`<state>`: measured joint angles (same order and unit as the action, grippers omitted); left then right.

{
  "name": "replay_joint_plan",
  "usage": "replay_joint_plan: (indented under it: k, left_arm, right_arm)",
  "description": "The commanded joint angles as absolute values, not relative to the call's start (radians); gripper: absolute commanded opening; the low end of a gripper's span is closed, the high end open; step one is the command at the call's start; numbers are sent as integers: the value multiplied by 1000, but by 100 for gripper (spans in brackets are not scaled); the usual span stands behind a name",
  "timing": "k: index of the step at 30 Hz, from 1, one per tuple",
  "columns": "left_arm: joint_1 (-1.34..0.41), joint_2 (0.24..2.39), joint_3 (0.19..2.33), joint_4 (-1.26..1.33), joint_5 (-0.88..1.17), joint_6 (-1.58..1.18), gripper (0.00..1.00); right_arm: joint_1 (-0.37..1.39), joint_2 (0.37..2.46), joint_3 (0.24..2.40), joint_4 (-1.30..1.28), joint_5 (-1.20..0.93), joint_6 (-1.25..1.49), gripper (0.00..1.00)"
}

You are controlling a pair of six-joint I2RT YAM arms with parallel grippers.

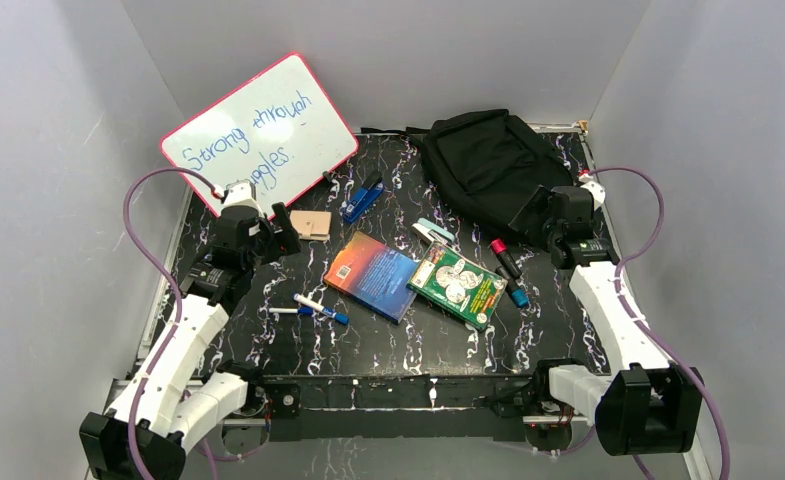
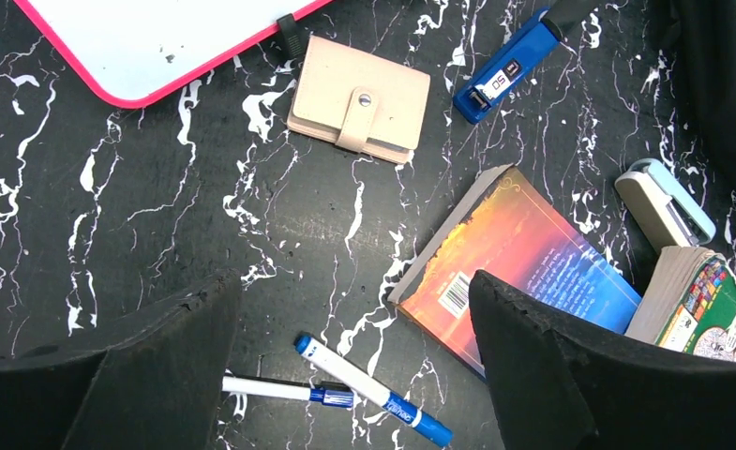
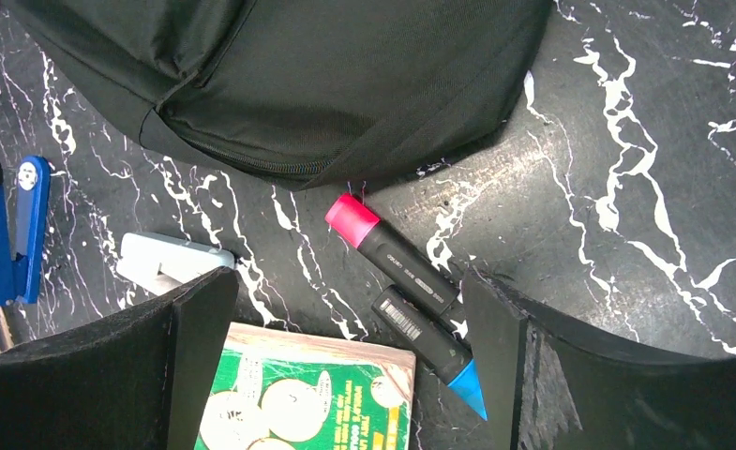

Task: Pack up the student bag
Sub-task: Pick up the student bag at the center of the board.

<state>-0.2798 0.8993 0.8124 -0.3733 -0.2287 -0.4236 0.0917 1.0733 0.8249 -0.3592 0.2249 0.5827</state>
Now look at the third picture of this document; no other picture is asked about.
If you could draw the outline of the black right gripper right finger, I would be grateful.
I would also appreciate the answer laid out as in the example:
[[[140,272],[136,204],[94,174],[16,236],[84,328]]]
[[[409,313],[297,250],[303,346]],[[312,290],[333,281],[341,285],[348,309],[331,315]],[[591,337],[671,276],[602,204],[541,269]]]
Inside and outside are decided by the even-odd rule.
[[[476,269],[461,292],[496,449],[736,449],[736,357],[611,334]]]

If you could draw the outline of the black student backpack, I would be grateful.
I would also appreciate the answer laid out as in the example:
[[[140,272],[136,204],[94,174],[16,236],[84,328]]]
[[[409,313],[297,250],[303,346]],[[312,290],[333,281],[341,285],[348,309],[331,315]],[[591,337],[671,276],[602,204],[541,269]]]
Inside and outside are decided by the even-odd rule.
[[[8,1],[118,131],[287,188],[392,177],[513,110],[548,1]]]

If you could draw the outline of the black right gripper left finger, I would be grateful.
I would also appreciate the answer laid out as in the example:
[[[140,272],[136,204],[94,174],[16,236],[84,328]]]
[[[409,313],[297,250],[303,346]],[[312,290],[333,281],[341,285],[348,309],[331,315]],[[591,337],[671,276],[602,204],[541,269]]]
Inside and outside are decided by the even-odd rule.
[[[0,449],[190,449],[233,318],[221,267],[0,354]]]

